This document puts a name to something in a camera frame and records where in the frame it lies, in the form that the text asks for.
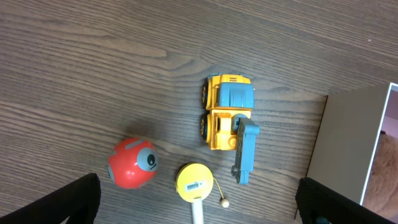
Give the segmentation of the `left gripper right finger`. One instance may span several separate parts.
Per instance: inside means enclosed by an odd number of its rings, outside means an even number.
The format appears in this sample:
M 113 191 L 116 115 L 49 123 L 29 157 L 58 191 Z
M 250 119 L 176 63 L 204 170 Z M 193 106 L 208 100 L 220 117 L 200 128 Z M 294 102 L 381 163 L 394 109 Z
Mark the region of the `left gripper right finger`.
M 300 179 L 295 200 L 303 224 L 393 224 L 309 177 Z

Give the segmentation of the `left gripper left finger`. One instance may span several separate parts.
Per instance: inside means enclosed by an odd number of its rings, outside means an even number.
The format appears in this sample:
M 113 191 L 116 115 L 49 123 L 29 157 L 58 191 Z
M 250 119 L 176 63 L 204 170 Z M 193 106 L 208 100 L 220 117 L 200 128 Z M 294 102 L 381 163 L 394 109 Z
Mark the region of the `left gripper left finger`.
M 89 223 L 96 218 L 101 200 L 100 180 L 95 173 L 48 194 L 15 212 L 1 223 Z

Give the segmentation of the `red toy ball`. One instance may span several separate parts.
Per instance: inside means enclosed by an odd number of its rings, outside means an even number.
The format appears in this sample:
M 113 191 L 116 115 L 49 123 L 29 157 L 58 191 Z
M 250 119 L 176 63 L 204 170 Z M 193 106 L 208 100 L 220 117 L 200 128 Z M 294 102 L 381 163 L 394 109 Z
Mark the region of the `red toy ball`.
M 129 138 L 114 147 L 108 157 L 108 174 L 123 189 L 138 189 L 150 181 L 159 168 L 154 145 L 143 139 Z

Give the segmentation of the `brown plush toy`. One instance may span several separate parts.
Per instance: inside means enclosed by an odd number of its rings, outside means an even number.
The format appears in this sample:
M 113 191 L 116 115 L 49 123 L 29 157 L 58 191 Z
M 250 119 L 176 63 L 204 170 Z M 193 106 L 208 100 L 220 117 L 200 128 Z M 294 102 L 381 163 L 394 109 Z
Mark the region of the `brown plush toy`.
M 397 216 L 397 138 L 381 131 L 363 206 L 393 220 Z

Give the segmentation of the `yellow toy truck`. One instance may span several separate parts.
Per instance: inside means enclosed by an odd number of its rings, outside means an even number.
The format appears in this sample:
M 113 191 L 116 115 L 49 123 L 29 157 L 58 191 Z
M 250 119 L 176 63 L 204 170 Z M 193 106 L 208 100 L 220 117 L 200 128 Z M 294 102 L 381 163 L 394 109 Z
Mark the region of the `yellow toy truck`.
M 202 90 L 207 114 L 201 119 L 201 135 L 211 150 L 235 151 L 231 175 L 246 185 L 254 169 L 256 138 L 260 127 L 251 119 L 254 86 L 239 74 L 209 75 Z

